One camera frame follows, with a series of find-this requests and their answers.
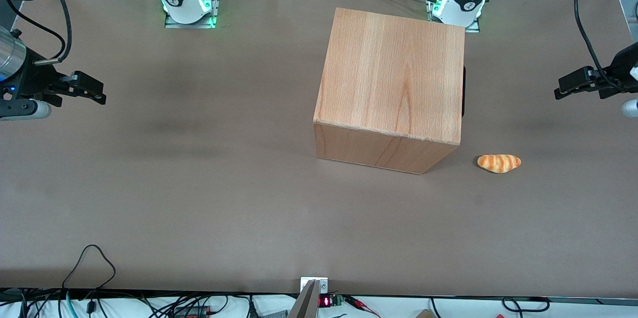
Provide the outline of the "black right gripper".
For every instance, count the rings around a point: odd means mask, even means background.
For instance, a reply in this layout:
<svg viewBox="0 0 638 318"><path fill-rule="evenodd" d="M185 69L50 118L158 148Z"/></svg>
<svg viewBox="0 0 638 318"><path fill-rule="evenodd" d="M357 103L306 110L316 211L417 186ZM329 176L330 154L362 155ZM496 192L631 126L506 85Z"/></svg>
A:
<svg viewBox="0 0 638 318"><path fill-rule="evenodd" d="M25 61L19 70L1 82L1 98L10 95L15 99L42 100L55 107L61 107L63 96L82 97L105 105L104 84L83 71L73 71L64 75L52 64L36 66L34 61L44 57L30 48L26 50Z"/></svg>

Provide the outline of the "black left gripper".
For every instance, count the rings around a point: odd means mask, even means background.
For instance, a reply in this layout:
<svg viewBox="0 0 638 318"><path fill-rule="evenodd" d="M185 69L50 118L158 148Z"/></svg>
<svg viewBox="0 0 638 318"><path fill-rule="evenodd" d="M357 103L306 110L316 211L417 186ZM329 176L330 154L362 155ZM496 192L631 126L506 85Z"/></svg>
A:
<svg viewBox="0 0 638 318"><path fill-rule="evenodd" d="M638 91L637 61L638 43L635 42L619 51L599 75L593 67L584 66L561 77L559 87L554 89L554 98L561 100L582 92L598 92L600 99L619 93L634 94Z"/></svg>

